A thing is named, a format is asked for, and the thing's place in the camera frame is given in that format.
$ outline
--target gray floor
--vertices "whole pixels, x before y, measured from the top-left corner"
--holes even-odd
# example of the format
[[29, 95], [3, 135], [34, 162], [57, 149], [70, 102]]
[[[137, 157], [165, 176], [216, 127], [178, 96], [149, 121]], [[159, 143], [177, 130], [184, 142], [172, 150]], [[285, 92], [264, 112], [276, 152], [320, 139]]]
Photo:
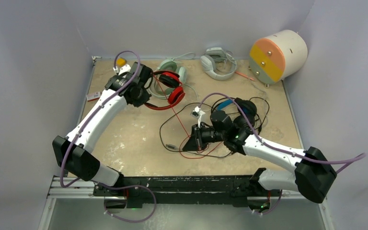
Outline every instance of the gray floor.
[[[144, 205], [142, 209], [123, 209], [118, 215], [141, 219], [151, 209], [152, 205]], [[153, 217], [138, 224], [104, 215], [101, 199], [57, 199], [49, 229], [324, 230], [325, 227], [319, 206], [305, 199], [284, 199], [275, 211], [263, 217], [252, 215], [248, 208], [230, 205], [158, 205]]]

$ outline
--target gray wall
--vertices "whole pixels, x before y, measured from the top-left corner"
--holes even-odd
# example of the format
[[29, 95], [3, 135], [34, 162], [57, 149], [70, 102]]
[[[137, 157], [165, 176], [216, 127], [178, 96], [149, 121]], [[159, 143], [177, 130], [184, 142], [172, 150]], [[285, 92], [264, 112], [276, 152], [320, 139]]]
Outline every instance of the gray wall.
[[298, 30], [314, 0], [65, 0], [94, 55], [134, 49], [141, 57], [202, 55], [223, 46], [247, 57], [253, 42]]
[[0, 0], [0, 230], [37, 229], [90, 59], [62, 0]]
[[[316, 0], [299, 34], [308, 59], [286, 84], [304, 145], [368, 153], [368, 1]], [[338, 175], [329, 206], [337, 229], [368, 229], [368, 157]]]

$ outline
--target orange panel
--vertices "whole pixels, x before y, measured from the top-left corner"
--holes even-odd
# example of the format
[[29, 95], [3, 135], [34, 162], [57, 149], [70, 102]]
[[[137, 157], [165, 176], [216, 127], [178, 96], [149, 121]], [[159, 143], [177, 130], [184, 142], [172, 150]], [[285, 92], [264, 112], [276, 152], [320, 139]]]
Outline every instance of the orange panel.
[[272, 40], [261, 38], [254, 44], [258, 46], [281, 71], [284, 71], [286, 68], [286, 61], [284, 60], [283, 52], [281, 52], [280, 48]]

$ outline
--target wooden tabletop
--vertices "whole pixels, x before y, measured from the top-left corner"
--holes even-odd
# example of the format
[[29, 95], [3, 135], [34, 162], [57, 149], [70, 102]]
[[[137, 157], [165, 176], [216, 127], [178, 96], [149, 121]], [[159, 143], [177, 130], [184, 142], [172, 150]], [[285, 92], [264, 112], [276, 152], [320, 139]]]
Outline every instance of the wooden tabletop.
[[[155, 69], [162, 60], [143, 61], [143, 64]], [[251, 97], [262, 97], [263, 93], [255, 89], [250, 80], [237, 74], [226, 81], [217, 81], [210, 78], [202, 71], [199, 60], [183, 60], [182, 65], [187, 68], [187, 84], [195, 88], [199, 100], [212, 92], [221, 92], [230, 97], [239, 97], [248, 100]], [[97, 61], [92, 78], [89, 93], [102, 92], [108, 79], [114, 75], [112, 70], [113, 61]], [[238, 61], [238, 71], [252, 75], [248, 70], [248, 61]], [[294, 120], [288, 105], [283, 83], [278, 82], [268, 89], [256, 80], [257, 87], [265, 90], [270, 103], [268, 123], [263, 128], [261, 136], [293, 148], [300, 148]], [[195, 92], [184, 86], [186, 93], [183, 101], [175, 107], [176, 111], [182, 109], [186, 104], [197, 102]], [[206, 103], [212, 105], [214, 101], [221, 98], [212, 96]], [[152, 104], [166, 105], [165, 100], [152, 97]], [[264, 117], [263, 101], [253, 100], [257, 106], [257, 112], [261, 118]], [[87, 102], [83, 111], [83, 118], [95, 105], [96, 101]], [[196, 119], [190, 116], [195, 105], [188, 106], [179, 114], [185, 129], [190, 134], [191, 126], [196, 124]], [[234, 105], [225, 108], [227, 113], [235, 112]], [[169, 152], [161, 144], [159, 137], [160, 125], [170, 116], [174, 115], [171, 109], [165, 111], [150, 110], [145, 106], [135, 108], [128, 105], [124, 111], [118, 113], [108, 128], [99, 138], [93, 155], [102, 163], [121, 171], [126, 176], [175, 176], [175, 175], [239, 175], [253, 174], [258, 168], [280, 169], [280, 167], [255, 157], [234, 154], [225, 159], [205, 157], [198, 160], [190, 160], [182, 157], [180, 153]], [[168, 122], [162, 130], [164, 143], [180, 146], [187, 136], [177, 118]], [[208, 153], [217, 144], [211, 144]], [[224, 156], [229, 150], [221, 144], [211, 155]], [[183, 153], [188, 157], [196, 157], [189, 153]]]

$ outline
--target black ear cushion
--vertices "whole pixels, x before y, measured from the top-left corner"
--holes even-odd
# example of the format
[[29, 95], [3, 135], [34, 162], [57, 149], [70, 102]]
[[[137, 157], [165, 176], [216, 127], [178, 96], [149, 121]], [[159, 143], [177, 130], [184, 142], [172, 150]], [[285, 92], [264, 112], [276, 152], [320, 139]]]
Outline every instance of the black ear cushion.
[[256, 116], [257, 107], [253, 102], [247, 101], [247, 100], [242, 100], [240, 98], [236, 98], [235, 102], [242, 108], [242, 110], [245, 112], [245, 114], [247, 116], [251, 116], [251, 117]]
[[180, 83], [177, 80], [163, 74], [160, 75], [159, 81], [170, 88], [177, 88], [180, 86]]

